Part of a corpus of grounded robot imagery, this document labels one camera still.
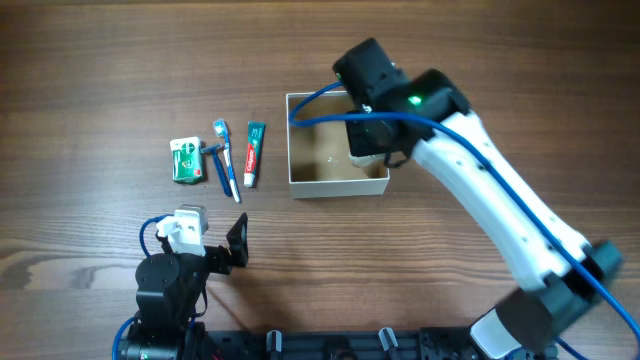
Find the cardboard box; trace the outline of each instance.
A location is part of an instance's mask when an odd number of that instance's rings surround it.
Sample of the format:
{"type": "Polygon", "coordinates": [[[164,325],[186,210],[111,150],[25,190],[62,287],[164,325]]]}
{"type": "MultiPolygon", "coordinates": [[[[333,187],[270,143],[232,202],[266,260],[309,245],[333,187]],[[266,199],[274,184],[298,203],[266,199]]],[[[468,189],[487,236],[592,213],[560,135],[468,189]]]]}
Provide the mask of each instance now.
{"type": "MultiPolygon", "coordinates": [[[[287,119],[289,112],[311,94],[287,94],[287,119]]],[[[330,91],[305,106],[297,120],[344,114],[353,109],[346,91],[330,91]]],[[[389,183],[389,169],[382,163],[368,168],[353,166],[344,122],[301,128],[287,121],[287,147],[293,198],[381,195],[389,183]]]]}

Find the green led light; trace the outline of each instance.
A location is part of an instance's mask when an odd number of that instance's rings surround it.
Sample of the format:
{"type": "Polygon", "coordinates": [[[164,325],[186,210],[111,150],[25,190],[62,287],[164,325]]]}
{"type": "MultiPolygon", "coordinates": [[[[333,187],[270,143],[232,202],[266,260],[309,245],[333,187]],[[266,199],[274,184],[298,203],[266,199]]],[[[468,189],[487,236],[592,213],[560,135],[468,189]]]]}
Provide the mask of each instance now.
{"type": "Polygon", "coordinates": [[[415,106],[418,106],[422,102],[422,98],[420,96],[415,96],[415,95],[409,96],[409,102],[415,106]]]}

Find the table surface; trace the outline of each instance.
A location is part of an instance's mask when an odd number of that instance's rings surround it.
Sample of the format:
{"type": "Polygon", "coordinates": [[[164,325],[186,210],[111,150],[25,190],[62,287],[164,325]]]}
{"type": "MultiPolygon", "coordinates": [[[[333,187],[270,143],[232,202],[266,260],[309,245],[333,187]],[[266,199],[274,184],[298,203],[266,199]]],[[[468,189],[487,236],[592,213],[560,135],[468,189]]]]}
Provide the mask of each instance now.
{"type": "MultiPolygon", "coordinates": [[[[209,209],[207,244],[249,215],[249,267],[209,278],[209,329],[466,325],[514,289],[415,164],[383,196],[289,197],[285,93],[333,82],[333,62],[367,37],[411,77],[448,74],[540,197],[621,249],[613,292],[640,317],[638,14],[637,1],[552,0],[0,9],[0,358],[107,358],[137,309],[141,223],[185,203],[209,209]],[[217,142],[219,117],[237,172],[247,121],[267,123],[242,204],[210,160],[205,183],[171,180],[169,140],[217,142]]],[[[636,351],[606,305],[565,337],[590,358],[636,351]]]]}

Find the toothbrush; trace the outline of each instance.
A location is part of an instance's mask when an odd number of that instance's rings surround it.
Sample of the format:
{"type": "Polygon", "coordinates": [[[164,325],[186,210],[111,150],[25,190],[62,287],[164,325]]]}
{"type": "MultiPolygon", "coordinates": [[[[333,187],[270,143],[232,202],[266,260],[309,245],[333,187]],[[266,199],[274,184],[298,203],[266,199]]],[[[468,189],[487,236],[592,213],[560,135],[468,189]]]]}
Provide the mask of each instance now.
{"type": "Polygon", "coordinates": [[[233,164],[231,163],[231,143],[229,142],[229,131],[227,125],[224,123],[224,119],[218,119],[213,122],[213,131],[220,138],[224,138],[224,161],[227,163],[227,171],[229,171],[229,184],[231,185],[231,192],[233,198],[237,203],[240,203],[240,193],[238,192],[238,185],[236,184],[236,176],[233,173],[233,164]]]}

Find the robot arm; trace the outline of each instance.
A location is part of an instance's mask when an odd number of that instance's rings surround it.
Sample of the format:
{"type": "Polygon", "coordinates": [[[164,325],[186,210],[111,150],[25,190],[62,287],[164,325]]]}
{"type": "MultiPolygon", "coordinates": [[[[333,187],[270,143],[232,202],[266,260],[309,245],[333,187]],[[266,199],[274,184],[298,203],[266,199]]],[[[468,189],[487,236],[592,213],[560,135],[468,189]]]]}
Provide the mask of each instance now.
{"type": "MultiPolygon", "coordinates": [[[[569,253],[579,261],[584,259],[582,249],[590,246],[587,240],[560,220],[522,180],[491,142],[474,112],[466,116],[455,113],[442,124],[478,148],[569,253]]],[[[549,273],[563,276],[570,270],[569,264],[460,144],[436,131],[430,139],[416,143],[412,158],[440,180],[478,222],[502,254],[521,289],[543,288],[549,273]]]]}
{"type": "MultiPolygon", "coordinates": [[[[621,256],[605,242],[591,247],[556,216],[502,157],[464,95],[442,73],[409,81],[369,39],[348,51],[334,72],[363,112],[408,113],[431,119],[464,137],[491,163],[567,252],[602,284],[621,256]]],[[[519,289],[470,328],[491,359],[524,347],[540,352],[598,301],[593,288],[556,252],[523,210],[476,158],[450,136],[397,119],[347,121],[351,155],[403,152],[432,173],[460,201],[496,245],[519,289]]]]}
{"type": "Polygon", "coordinates": [[[205,284],[210,273],[230,275],[249,260],[247,214],[227,233],[229,248],[204,246],[206,209],[183,205],[157,224],[163,253],[151,255],[136,269],[139,311],[126,337],[114,344],[114,359],[214,359],[219,350],[196,323],[200,295],[207,306],[205,284]]]}

